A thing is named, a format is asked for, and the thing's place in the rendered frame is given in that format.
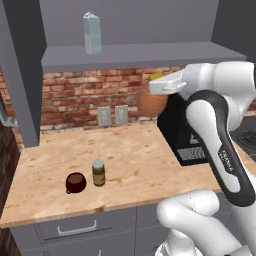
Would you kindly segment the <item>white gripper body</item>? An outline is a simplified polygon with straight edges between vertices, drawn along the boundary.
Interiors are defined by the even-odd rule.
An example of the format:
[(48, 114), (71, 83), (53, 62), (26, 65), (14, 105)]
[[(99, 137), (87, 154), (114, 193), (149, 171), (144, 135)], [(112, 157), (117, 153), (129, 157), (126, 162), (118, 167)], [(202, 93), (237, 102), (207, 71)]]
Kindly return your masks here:
[(182, 70), (168, 75), (152, 74), (148, 82), (149, 92), (153, 95), (170, 95), (181, 91), (187, 86), (182, 74)]

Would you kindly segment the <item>orange honey bottle yellow cap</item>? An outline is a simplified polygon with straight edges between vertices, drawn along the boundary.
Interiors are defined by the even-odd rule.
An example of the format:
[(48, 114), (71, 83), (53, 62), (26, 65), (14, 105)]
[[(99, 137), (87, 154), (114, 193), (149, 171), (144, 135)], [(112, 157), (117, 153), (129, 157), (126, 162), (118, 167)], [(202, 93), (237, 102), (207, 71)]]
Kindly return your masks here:
[(147, 84), (141, 87), (137, 97), (138, 109), (144, 116), (158, 116), (165, 109), (167, 101), (167, 95), (151, 94)]

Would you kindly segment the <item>grey cabinet door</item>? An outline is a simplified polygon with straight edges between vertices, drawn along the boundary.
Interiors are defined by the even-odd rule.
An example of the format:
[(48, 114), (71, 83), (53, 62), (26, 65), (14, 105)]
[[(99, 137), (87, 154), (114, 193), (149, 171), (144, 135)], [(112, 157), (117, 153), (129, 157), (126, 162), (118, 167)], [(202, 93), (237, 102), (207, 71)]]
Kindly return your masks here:
[(212, 41), (256, 63), (256, 0), (219, 0)]
[(25, 147), (40, 142), (46, 47), (39, 0), (0, 0), (0, 66)]

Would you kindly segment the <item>cinnamon jar grey lid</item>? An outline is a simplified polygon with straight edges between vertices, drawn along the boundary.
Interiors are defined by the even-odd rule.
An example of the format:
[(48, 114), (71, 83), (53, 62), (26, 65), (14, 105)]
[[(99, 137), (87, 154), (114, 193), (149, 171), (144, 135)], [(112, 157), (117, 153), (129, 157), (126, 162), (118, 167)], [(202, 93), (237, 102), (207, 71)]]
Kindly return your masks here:
[(95, 186), (103, 186), (105, 184), (105, 166), (100, 159), (94, 160), (92, 163), (93, 182)]

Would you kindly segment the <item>dark brown mug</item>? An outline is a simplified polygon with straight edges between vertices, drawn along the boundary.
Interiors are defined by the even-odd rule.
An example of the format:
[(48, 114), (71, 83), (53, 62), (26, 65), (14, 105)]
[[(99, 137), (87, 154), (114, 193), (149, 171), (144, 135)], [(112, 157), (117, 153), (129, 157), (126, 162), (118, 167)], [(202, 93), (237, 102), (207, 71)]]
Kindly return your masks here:
[(66, 192), (68, 194), (80, 193), (85, 189), (86, 185), (85, 176), (79, 172), (71, 173), (66, 178)]

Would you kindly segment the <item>black countertop appliance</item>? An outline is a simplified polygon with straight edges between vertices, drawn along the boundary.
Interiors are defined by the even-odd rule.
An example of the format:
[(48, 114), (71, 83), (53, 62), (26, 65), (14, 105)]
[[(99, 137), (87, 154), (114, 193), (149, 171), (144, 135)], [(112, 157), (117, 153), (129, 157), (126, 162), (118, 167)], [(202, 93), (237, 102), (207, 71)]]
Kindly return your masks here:
[(185, 106), (186, 101), (178, 93), (169, 95), (157, 126), (181, 166), (207, 163), (203, 148), (186, 120)]

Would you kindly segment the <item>pale blue milk carton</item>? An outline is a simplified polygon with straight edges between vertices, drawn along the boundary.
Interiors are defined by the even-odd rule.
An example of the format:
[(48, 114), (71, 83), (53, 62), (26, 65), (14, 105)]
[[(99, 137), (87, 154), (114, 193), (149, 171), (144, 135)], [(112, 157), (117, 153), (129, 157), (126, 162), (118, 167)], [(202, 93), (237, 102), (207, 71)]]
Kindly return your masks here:
[(100, 18), (93, 11), (83, 16), (85, 50), (90, 55), (102, 53)]

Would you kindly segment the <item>black hob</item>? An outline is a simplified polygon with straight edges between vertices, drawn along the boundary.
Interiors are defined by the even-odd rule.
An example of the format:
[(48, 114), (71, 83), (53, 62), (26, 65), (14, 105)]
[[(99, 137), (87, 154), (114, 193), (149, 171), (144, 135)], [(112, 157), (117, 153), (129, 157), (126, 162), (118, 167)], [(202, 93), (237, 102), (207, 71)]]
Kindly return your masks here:
[(231, 133), (232, 139), (256, 161), (256, 116), (246, 116)]

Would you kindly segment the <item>grey drawer front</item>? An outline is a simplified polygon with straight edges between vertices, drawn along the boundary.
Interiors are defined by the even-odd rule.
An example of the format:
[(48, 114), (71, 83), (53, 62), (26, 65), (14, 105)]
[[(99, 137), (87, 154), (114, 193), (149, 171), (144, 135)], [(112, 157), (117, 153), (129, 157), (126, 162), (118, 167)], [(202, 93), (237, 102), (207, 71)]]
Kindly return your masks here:
[(149, 228), (164, 227), (160, 224), (156, 214), (156, 204), (148, 204), (137, 207), (136, 230), (143, 231)]
[[(57, 227), (62, 231), (90, 227), (97, 220), (97, 229), (92, 232), (60, 237)], [(42, 246), (55, 245), (60, 242), (78, 241), (82, 238), (98, 238), (122, 232), (134, 231), (136, 208), (127, 208), (108, 212), (59, 219), (12, 227), (10, 229), (18, 248), (21, 251), (37, 249)]]

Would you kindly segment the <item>grey base cupboard door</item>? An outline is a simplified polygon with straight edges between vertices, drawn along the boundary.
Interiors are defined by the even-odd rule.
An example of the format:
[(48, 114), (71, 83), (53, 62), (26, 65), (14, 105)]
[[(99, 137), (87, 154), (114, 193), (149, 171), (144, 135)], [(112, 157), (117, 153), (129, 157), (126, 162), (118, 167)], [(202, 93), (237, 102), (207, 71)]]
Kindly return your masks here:
[(134, 256), (135, 232), (24, 250), (22, 256)]

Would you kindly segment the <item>grey open wall cabinet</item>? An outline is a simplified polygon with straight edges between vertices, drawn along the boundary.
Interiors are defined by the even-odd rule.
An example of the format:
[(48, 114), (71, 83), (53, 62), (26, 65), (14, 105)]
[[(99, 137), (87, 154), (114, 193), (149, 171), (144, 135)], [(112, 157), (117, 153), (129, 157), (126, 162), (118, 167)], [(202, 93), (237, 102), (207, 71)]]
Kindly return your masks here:
[[(46, 72), (244, 60), (212, 41), (219, 0), (40, 0)], [(85, 51), (83, 16), (100, 18), (102, 53)]]

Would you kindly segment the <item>grey wall outlet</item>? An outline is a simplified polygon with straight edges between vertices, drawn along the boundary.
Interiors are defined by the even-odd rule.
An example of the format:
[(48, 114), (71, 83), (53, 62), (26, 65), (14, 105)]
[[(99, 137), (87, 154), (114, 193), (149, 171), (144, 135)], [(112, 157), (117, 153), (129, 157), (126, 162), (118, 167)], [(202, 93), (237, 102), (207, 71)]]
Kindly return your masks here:
[(123, 125), (128, 123), (128, 106), (120, 105), (115, 107), (115, 124)]
[(98, 125), (99, 126), (110, 126), (111, 124), (112, 124), (111, 108), (110, 107), (99, 107), (98, 108)]

